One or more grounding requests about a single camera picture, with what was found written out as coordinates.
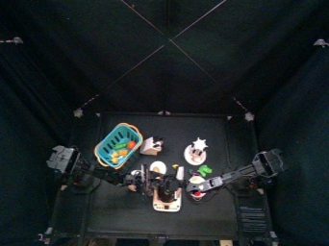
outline black table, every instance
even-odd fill
[[[136,126],[144,139],[165,137],[157,156],[133,154],[133,161],[124,165],[124,170],[140,169],[141,164],[160,160],[167,165],[167,173],[173,173],[172,164],[183,166],[184,178],[188,179],[187,169],[197,167],[185,162],[183,150],[197,137],[208,145],[203,164],[213,171],[205,179],[249,164],[256,153],[252,124],[243,115],[101,113],[78,118],[72,131],[70,143],[78,146],[89,162],[96,161],[92,154],[94,145],[121,122]],[[183,192],[177,212],[155,211],[151,198],[144,203],[138,193],[97,179],[93,179],[86,192],[68,188],[60,192],[57,200],[53,227],[70,235],[197,240],[239,240],[243,236],[239,233],[236,196],[225,188],[200,204],[192,203]]]

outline green toy vegetable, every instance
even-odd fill
[[[125,146],[126,146],[126,143],[124,142],[124,143],[118,143],[113,148],[114,148],[114,150],[118,150],[118,149],[124,148]]]

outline green object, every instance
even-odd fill
[[[118,150],[118,149],[124,148],[125,146],[126,146],[126,143],[124,142],[124,143],[118,143],[113,148],[114,148],[114,150]]]
[[[208,173],[212,173],[212,170],[207,165],[201,165],[197,169],[197,172],[200,173],[201,177],[205,177]]]

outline white cup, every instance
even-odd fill
[[[200,176],[192,176],[188,181],[193,184],[199,184],[204,181],[204,179]],[[192,193],[189,193],[189,195],[191,195],[191,198],[193,199],[193,201],[200,201],[200,199],[203,198],[205,193],[200,193],[199,196],[193,195]]]

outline white toy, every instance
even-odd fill
[[[200,165],[204,162],[207,157],[207,153],[204,151],[205,147],[208,147],[205,145],[205,140],[201,140],[199,137],[196,141],[185,147],[183,156],[191,165]]]
[[[157,152],[161,151],[163,139],[163,137],[149,137],[147,140],[144,140],[140,146],[140,154],[156,156]]]

